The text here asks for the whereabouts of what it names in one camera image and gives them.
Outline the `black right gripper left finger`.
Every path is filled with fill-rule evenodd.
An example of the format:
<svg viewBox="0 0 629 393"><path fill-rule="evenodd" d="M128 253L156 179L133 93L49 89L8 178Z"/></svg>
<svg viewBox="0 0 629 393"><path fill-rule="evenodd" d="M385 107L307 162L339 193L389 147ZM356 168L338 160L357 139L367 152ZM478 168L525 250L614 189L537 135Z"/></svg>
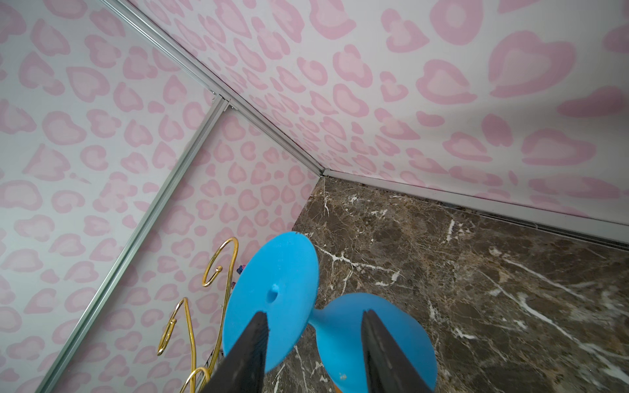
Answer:
<svg viewBox="0 0 629 393"><path fill-rule="evenodd" d="M201 392L262 392L269 332L267 314L257 312Z"/></svg>

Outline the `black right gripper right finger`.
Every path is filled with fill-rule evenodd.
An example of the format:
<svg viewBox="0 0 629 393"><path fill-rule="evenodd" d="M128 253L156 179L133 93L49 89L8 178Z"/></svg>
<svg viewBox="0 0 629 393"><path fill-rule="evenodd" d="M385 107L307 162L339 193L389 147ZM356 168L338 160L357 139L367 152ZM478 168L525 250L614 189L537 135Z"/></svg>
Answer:
<svg viewBox="0 0 629 393"><path fill-rule="evenodd" d="M374 310L363 312L360 329L369 393L432 392Z"/></svg>

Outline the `blue wine glass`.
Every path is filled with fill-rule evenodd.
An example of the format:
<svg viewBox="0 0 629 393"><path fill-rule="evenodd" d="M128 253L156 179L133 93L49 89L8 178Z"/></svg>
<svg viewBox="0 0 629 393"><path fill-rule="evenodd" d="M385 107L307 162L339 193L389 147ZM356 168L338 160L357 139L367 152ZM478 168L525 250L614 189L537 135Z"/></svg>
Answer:
<svg viewBox="0 0 629 393"><path fill-rule="evenodd" d="M319 357L343 392L368 390L360 325L365 311L380 317L414 371L430 389L437 386L437 358L427 332L391 302L368 293L349 293L316 309L319 259L312 242L289 232L265 244L245 268L226 307L225 355L231 355L247 324L258 312L269 328L265 369L281 364L306 326L315 329Z"/></svg>

